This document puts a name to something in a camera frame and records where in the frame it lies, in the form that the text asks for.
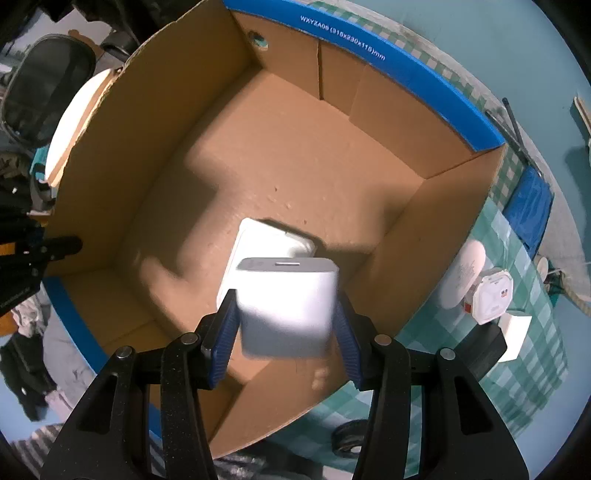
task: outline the screw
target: screw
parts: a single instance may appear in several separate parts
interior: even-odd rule
[[[445,360],[453,360],[456,357],[456,353],[451,348],[442,348],[439,354]]]
[[[392,343],[392,339],[388,335],[380,333],[379,335],[375,336],[374,342],[381,346],[388,346],[390,343]]]
[[[193,332],[185,333],[181,337],[181,343],[183,345],[192,345],[197,341],[198,338],[199,337],[197,336],[196,333],[193,333]]]
[[[118,358],[124,359],[129,357],[132,351],[133,349],[130,346],[120,346],[115,352],[115,355],[117,355]]]

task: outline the box hole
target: box hole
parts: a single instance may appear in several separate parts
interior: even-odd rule
[[[250,39],[251,43],[259,50],[269,49],[269,42],[265,40],[265,37],[263,37],[259,32],[250,30],[248,33],[248,38]]]

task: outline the small white box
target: small white box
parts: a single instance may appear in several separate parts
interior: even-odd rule
[[[523,345],[527,330],[530,328],[531,315],[526,315],[518,310],[507,310],[499,320],[499,327],[505,337],[507,350],[499,358],[499,362],[515,360]]]
[[[315,250],[314,242],[308,238],[286,232],[252,218],[243,219],[240,222],[238,235],[217,292],[217,308],[222,304],[230,288],[238,288],[236,267],[245,258],[312,257]]]
[[[332,260],[246,258],[236,273],[245,354],[326,355],[339,282],[339,267]]]

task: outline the chair wheel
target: chair wheel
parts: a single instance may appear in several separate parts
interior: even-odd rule
[[[367,429],[367,420],[352,420],[335,428],[331,435],[333,453],[342,458],[358,458]]]

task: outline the cardboard box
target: cardboard box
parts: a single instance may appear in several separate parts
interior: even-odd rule
[[[203,0],[144,44],[71,150],[47,235],[84,247],[52,265],[70,306],[52,300],[91,366],[97,345],[164,346],[215,311],[244,217],[322,242],[356,310],[395,335],[462,246],[503,157],[458,91],[377,35],[295,2],[235,3],[242,12]],[[256,16],[265,8],[271,20]],[[213,455],[346,380],[337,347],[263,361],[237,343],[226,379],[199,392]]]

